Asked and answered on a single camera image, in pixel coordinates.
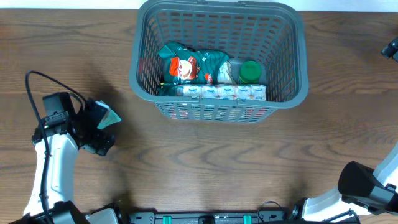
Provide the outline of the small teal packet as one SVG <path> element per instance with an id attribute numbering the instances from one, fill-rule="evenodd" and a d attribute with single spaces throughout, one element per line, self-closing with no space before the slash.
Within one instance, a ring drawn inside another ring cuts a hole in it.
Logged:
<path id="1" fill-rule="evenodd" d="M 97 126 L 98 129 L 104 129 L 112 124 L 121 122 L 121 118 L 103 101 L 96 101 L 96 104 L 106 110 L 105 115 L 101 117 L 101 121 Z"/>

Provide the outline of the green coffee bag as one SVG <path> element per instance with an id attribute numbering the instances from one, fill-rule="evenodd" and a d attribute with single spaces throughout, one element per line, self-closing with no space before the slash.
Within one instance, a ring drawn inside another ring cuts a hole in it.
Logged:
<path id="1" fill-rule="evenodd" d="M 158 54 L 164 62 L 161 96 L 176 96 L 179 85 L 217 85 L 218 70 L 229 61 L 224 52 L 193 50 L 176 42 L 165 44 Z"/>

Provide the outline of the orange pasta pack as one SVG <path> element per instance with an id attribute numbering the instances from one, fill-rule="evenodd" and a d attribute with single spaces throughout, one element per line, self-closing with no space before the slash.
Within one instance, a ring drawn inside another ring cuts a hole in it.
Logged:
<path id="1" fill-rule="evenodd" d="M 196 104 L 166 104 L 161 109 L 171 119 L 256 123 L 266 119 L 273 109 L 251 106 L 218 106 Z"/>

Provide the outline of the white tissue pack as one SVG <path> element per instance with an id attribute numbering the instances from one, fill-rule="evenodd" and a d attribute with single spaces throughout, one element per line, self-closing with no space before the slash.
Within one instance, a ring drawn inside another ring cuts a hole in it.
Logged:
<path id="1" fill-rule="evenodd" d="M 179 85 L 177 96 L 219 100 L 266 100 L 265 85 Z"/>

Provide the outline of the green lid jar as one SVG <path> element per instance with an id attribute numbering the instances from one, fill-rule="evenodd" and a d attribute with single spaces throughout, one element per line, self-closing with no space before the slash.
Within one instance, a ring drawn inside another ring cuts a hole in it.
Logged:
<path id="1" fill-rule="evenodd" d="M 258 84 L 262 70 L 259 63 L 249 60 L 244 62 L 239 69 L 240 84 Z"/>

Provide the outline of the white paper pouch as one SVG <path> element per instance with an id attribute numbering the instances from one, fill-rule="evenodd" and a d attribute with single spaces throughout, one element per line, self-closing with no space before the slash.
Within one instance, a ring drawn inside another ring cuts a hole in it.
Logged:
<path id="1" fill-rule="evenodd" d="M 226 61 L 218 70 L 217 84 L 235 85 L 236 82 L 231 75 L 231 64 Z"/>

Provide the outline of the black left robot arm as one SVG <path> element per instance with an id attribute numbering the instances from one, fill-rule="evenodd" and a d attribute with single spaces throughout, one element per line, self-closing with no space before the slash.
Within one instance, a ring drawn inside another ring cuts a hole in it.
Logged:
<path id="1" fill-rule="evenodd" d="M 76 110 L 67 92 L 43 98 L 46 117 L 32 136 L 37 153 L 35 180 L 29 202 L 18 223 L 120 223 L 114 205 L 84 214 L 74 204 L 74 168 L 81 149 L 105 156 L 114 135 L 105 127 L 120 117 L 103 101 L 80 101 Z"/>

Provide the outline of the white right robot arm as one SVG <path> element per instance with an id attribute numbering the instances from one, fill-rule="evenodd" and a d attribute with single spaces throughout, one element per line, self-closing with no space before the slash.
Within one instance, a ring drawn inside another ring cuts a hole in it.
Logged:
<path id="1" fill-rule="evenodd" d="M 307 198 L 288 217 L 294 223 L 359 223 L 361 215 L 397 215 L 397 146 L 375 169 L 349 162 L 338 185 Z"/>

